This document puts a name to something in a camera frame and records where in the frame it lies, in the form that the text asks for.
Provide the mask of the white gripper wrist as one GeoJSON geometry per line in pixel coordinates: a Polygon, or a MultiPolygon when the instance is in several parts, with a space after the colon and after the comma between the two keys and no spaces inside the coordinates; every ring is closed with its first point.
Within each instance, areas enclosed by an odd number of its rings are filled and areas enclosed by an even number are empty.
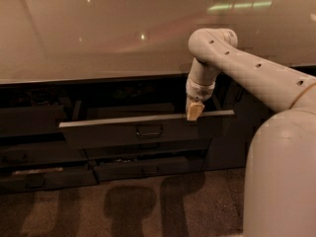
{"type": "Polygon", "coordinates": [[[206,100],[208,100],[213,93],[215,88],[215,83],[211,83],[210,85],[200,85],[195,83],[191,79],[187,80],[186,83],[186,93],[187,99],[192,101],[188,102],[186,106],[187,112],[187,120],[195,121],[201,115],[204,109],[204,104],[206,100]]]}

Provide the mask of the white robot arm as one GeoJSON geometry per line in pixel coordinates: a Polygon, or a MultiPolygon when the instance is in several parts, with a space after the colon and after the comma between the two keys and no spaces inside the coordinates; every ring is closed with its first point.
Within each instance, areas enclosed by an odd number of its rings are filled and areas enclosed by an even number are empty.
{"type": "Polygon", "coordinates": [[[237,48],[230,29],[200,29],[186,85],[188,120],[200,117],[219,73],[272,111],[250,143],[244,237],[316,237],[316,77],[237,48]]]}

